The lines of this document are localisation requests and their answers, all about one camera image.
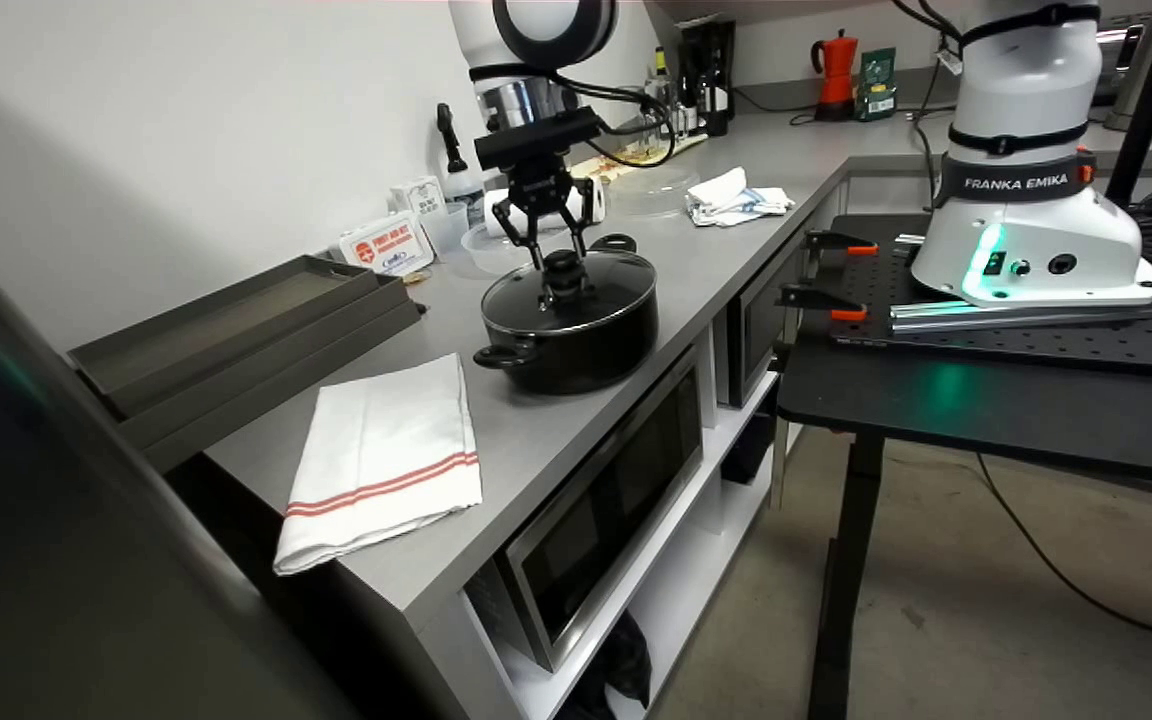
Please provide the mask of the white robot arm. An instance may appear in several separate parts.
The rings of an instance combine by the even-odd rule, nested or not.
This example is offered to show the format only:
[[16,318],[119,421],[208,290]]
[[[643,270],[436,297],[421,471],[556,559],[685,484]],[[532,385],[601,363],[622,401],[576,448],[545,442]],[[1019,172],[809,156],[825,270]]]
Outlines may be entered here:
[[[477,156],[510,176],[498,223],[532,263],[545,263],[545,216],[559,216],[585,252],[592,185],[563,169],[563,150],[596,139],[601,117],[563,67],[609,45],[618,0],[450,0],[450,11],[490,124]],[[942,197],[911,254],[927,298],[891,307],[901,331],[1152,307],[1145,230],[1092,186],[1082,148],[1095,25],[1100,0],[994,0],[964,33],[948,28],[964,71]]]

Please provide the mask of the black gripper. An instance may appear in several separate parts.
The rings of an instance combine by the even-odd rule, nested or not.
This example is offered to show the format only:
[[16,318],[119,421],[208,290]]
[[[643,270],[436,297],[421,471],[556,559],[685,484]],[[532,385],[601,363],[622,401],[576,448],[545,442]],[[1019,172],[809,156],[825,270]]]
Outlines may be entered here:
[[538,241],[542,221],[559,216],[573,252],[585,261],[585,230],[596,221],[596,185],[573,176],[559,156],[538,156],[506,169],[506,197],[490,205],[490,216],[516,246],[528,252],[532,269],[545,270],[545,252]]

